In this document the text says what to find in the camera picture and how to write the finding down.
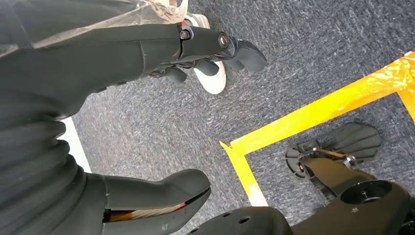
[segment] shoe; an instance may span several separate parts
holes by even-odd
[[[210,28],[210,24],[206,16],[199,14],[190,14],[185,17],[184,21],[191,26]],[[203,88],[211,94],[219,94],[226,86],[226,72],[223,62],[215,62],[219,67],[217,74],[207,76],[198,69],[193,69]]]

